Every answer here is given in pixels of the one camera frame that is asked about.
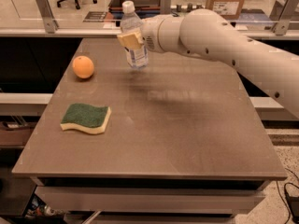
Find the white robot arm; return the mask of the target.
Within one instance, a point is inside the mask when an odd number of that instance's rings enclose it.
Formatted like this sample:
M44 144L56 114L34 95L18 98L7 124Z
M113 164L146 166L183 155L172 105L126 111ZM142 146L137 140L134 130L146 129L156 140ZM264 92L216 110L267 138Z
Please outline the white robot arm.
M242 35L211 10L144 19L140 28L121 33L118 39L128 49L146 46L152 52L226 63L299 117L299 57Z

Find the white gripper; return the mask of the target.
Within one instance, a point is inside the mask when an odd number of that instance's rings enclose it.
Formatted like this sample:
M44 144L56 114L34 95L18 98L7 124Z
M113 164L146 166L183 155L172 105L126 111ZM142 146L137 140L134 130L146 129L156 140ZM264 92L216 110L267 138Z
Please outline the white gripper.
M117 35L117 38L120 44L128 49L141 49L145 44L149 51L164 53L159 41L159 32L166 18L167 15L157 15L155 17L146 18L143 20L141 30L136 28L123 32Z

